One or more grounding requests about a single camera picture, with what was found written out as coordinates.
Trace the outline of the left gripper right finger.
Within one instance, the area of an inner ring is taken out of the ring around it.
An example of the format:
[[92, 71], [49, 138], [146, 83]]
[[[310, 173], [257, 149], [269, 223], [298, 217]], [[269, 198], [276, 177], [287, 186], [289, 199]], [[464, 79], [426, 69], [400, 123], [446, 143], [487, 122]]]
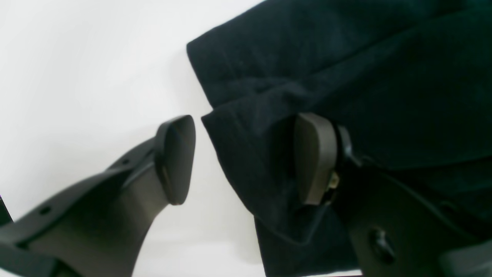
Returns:
[[364, 277], [491, 276], [491, 226], [418, 182], [362, 162], [344, 126], [299, 113], [294, 158], [301, 202], [335, 210]]

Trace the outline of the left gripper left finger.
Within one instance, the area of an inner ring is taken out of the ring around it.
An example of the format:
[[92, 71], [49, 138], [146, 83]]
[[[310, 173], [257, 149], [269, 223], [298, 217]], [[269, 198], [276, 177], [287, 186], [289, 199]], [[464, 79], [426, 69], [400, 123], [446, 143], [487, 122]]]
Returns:
[[182, 115], [107, 170], [1, 227], [1, 269], [22, 277], [130, 277], [155, 218], [188, 195], [196, 143]]

